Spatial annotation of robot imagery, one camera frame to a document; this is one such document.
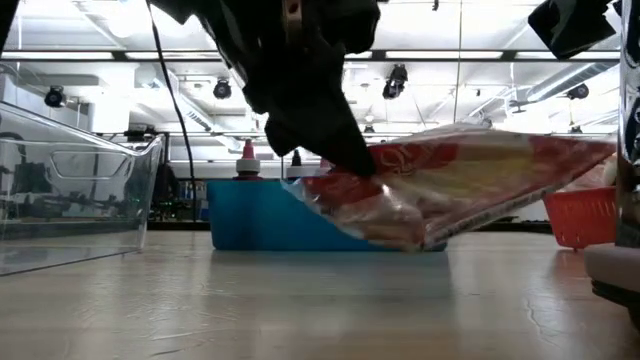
ceiling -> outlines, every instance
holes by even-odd
[[[390,0],[380,4],[382,17],[373,48],[387,51],[546,50],[526,24],[527,16],[540,2],[441,0],[438,11],[433,11],[431,1]],[[125,8],[115,0],[23,0],[5,50],[154,50],[144,1],[129,0],[129,3],[130,7]],[[180,26],[161,12],[154,13],[154,17],[164,50],[215,50],[215,44],[197,20],[190,19]],[[607,17],[615,28],[619,28],[620,20],[612,10]],[[617,48],[617,39],[598,47],[612,51]],[[573,64],[407,61],[409,82],[406,91],[398,99],[385,101],[382,87],[393,65],[393,62],[353,60],[345,66],[343,88],[363,127],[373,123],[377,131],[417,132],[468,120],[482,105],[494,100],[484,116],[514,130],[564,132],[569,129],[570,121],[591,124],[583,131],[603,132],[615,128],[617,67],[585,82],[591,90],[587,99],[570,101],[552,97],[542,103],[527,105],[526,115],[523,115],[513,114],[514,109],[505,106],[515,99],[514,89],[526,91],[554,74],[569,71]],[[150,123],[159,129],[177,131],[177,117],[166,91],[124,84],[127,78],[123,78],[123,74],[149,69],[148,64],[144,66],[146,68],[141,68],[141,64],[132,62],[23,61],[19,70],[24,75],[35,74],[36,78],[94,75],[101,80],[100,85],[73,88],[76,93],[71,95],[92,101],[92,97],[100,92],[117,90],[133,104],[131,122]],[[255,117],[251,117],[241,90],[233,81],[231,98],[217,100],[213,97],[216,79],[229,77],[222,63],[171,62],[169,69],[180,80],[182,94],[214,122],[234,131],[260,130],[260,121],[256,129]],[[195,123],[188,124],[188,128],[201,131]]]

black cable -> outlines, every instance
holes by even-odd
[[[189,145],[189,136],[187,135],[187,127],[184,124],[184,118],[182,117],[182,113],[180,112],[180,107],[178,106],[178,102],[176,101],[176,96],[173,92],[173,87],[171,86],[171,79],[169,78],[169,70],[167,70],[167,64],[164,61],[164,55],[162,54],[162,44],[160,43],[160,34],[158,33],[158,28],[156,27],[156,23],[153,20],[153,14],[151,12],[151,1],[146,0],[147,8],[149,9],[149,16],[151,17],[151,30],[153,31],[153,39],[156,43],[156,50],[158,52],[158,60],[160,61],[160,66],[162,67],[162,74],[164,75],[164,81],[167,83],[167,89],[169,89],[169,94],[171,95],[171,101],[173,102],[173,107],[178,115],[178,121],[180,121],[180,127],[182,128],[182,137],[184,138],[184,145],[187,147],[187,156],[189,158],[189,182],[191,183],[191,188],[193,191],[193,199],[192,199],[192,207],[193,207],[193,222],[196,222],[198,216],[197,210],[197,199],[196,199],[196,177],[195,172],[193,170],[193,155],[191,154],[191,145]]]

blue container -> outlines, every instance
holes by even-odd
[[[207,199],[217,250],[385,250],[342,232],[278,181],[210,181]]]

red plastic basket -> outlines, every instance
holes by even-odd
[[[584,249],[615,241],[615,187],[551,194],[544,205],[558,245]]]

clear plastic bin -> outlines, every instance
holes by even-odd
[[[161,148],[0,103],[0,275],[139,250]]]

